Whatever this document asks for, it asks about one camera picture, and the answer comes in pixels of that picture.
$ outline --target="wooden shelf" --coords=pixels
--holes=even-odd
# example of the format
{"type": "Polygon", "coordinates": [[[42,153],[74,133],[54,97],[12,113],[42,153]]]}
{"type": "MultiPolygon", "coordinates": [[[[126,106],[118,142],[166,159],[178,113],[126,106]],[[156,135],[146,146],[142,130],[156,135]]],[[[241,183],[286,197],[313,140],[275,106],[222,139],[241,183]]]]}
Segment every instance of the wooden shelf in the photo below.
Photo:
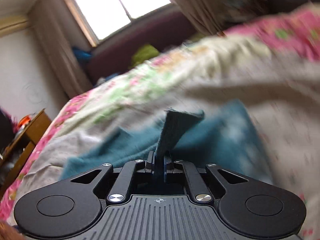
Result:
{"type": "Polygon", "coordinates": [[[4,181],[4,184],[0,188],[0,200],[2,199],[7,188],[18,177],[23,166],[26,164],[30,154],[36,147],[42,135],[49,127],[50,123],[51,120],[44,112],[44,109],[41,110],[40,113],[30,121],[30,123],[26,126],[23,132],[21,132],[17,136],[17,138],[12,142],[12,144],[6,148],[6,151],[3,155],[3,159],[0,162],[0,169],[3,166],[3,164],[9,159],[9,157],[16,148],[20,147],[23,143],[24,145],[26,145],[24,151],[20,155],[14,167],[9,171],[4,181]]]}

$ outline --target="ribbed surface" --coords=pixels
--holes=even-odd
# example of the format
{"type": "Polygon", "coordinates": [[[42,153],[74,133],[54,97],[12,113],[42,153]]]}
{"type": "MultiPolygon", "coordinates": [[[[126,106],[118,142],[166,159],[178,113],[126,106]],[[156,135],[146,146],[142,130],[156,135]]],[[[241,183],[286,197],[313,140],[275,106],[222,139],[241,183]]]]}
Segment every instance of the ribbed surface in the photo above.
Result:
{"type": "Polygon", "coordinates": [[[155,196],[133,196],[127,204],[110,206],[93,228],[75,238],[236,240],[234,233],[220,222],[211,207],[195,205],[187,196],[161,198],[163,201],[155,196]]]}

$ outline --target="curtain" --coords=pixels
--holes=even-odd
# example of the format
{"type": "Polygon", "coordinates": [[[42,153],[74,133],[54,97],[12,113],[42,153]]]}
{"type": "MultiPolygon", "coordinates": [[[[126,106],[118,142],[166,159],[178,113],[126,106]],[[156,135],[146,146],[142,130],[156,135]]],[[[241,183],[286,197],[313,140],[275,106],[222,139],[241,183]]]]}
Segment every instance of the curtain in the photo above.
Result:
{"type": "Polygon", "coordinates": [[[51,67],[69,98],[92,89],[91,82],[79,66],[54,16],[50,0],[38,0],[31,9],[29,18],[51,67]]]}
{"type": "Polygon", "coordinates": [[[174,0],[174,2],[200,33],[214,35],[220,31],[218,20],[207,0],[174,0]]]}

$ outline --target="teal cloth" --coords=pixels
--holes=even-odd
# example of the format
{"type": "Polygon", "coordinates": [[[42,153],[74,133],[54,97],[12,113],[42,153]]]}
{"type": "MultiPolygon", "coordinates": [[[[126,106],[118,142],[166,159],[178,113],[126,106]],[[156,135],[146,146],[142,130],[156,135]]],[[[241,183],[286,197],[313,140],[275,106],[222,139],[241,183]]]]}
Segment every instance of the teal cloth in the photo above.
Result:
{"type": "Polygon", "coordinates": [[[169,150],[172,160],[183,159],[204,168],[216,163],[254,179],[272,183],[268,159],[244,105],[233,100],[213,117],[167,111],[165,122],[141,131],[119,128],[112,136],[88,153],[69,158],[61,179],[112,163],[115,168],[136,159],[146,160],[149,151],[163,154],[169,150]]]}

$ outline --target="round pad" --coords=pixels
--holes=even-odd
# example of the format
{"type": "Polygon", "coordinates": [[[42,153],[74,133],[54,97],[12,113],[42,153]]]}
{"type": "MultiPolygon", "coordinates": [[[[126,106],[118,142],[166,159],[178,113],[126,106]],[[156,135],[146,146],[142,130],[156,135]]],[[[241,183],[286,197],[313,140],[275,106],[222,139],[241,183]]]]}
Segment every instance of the round pad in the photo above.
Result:
{"type": "Polygon", "coordinates": [[[66,196],[55,195],[45,197],[38,202],[38,211],[49,217],[58,217],[70,212],[75,203],[73,200],[66,196]]]}
{"type": "Polygon", "coordinates": [[[252,196],[248,198],[245,205],[249,211],[259,216],[273,216],[283,208],[279,199],[268,195],[252,196]]]}

